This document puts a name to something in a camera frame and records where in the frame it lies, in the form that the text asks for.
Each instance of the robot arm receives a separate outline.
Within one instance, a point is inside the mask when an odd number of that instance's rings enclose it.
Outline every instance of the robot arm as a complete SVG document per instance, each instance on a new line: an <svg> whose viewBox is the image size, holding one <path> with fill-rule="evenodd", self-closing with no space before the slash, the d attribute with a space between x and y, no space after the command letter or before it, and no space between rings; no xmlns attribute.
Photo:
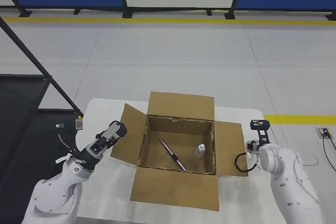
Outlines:
<svg viewBox="0 0 336 224"><path fill-rule="evenodd" d="M259 132L259 140L247 143L248 151L258 154L264 171L271 173L271 189L276 204L288 224L323 223L316 191L302 169L297 152L269 143L267 120L252 120L250 126Z"/></svg>
<svg viewBox="0 0 336 224"><path fill-rule="evenodd" d="M103 153L126 133L123 123L112 122L106 131L96 135L90 145L68 159L60 174L50 180L40 180L34 188L22 223L75 223L82 183L93 174L95 166L103 158ZM69 212L58 213L72 196Z"/></svg>

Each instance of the white table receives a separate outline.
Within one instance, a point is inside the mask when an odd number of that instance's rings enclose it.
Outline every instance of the white table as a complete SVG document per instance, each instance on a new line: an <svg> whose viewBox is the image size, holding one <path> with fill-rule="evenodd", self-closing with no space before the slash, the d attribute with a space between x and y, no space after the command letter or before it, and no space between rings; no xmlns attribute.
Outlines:
<svg viewBox="0 0 336 224"><path fill-rule="evenodd" d="M83 118L84 129L77 133L78 148L84 148L97 133L120 120L124 103L146 113L148 102L92 99ZM216 120L241 123L245 142L258 139L250 130L252 119L263 119L259 110L215 107ZM219 212L197 208L131 202L136 167L110 157L110 150L83 184L79 217L138 223L285 223L270 188L270 174L256 168L248 178L219 177ZM248 166L255 158L248 161Z"/></svg>

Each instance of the cardboard box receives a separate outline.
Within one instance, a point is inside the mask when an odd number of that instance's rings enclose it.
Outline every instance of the cardboard box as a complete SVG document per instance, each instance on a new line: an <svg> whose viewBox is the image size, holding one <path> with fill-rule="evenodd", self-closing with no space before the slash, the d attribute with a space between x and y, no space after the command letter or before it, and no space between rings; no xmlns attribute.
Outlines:
<svg viewBox="0 0 336 224"><path fill-rule="evenodd" d="M133 201L219 211L218 175L248 175L234 165L235 157L245 152L241 125L215 121L212 97L152 92L147 114L125 104L121 122L128 133L111 157L137 165ZM160 138L187 171L176 164ZM202 143L206 154L197 160L194 152ZM238 163L247 168L244 158Z"/></svg>

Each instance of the bottle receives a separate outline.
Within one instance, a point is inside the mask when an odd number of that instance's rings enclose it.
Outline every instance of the bottle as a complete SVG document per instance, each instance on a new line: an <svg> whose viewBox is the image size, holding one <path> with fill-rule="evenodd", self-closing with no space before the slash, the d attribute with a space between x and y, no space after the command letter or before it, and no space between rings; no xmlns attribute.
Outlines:
<svg viewBox="0 0 336 224"><path fill-rule="evenodd" d="M206 152L205 145L204 144L198 145L197 149L195 150L194 158L203 158L205 152Z"/></svg>

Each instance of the yellow stripe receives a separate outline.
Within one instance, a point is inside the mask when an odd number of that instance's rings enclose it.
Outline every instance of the yellow stripe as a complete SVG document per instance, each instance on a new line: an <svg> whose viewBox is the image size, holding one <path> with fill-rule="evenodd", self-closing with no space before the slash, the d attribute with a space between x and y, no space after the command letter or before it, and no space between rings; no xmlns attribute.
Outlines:
<svg viewBox="0 0 336 224"><path fill-rule="evenodd" d="M263 24L263 25L312 25L336 26L336 21L293 20L225 20L210 18L59 18L59 17L4 17L6 22L120 22L120 23L186 23L186 24Z"/></svg>
<svg viewBox="0 0 336 224"><path fill-rule="evenodd" d="M283 115L265 114L271 124L335 124L336 115Z"/></svg>

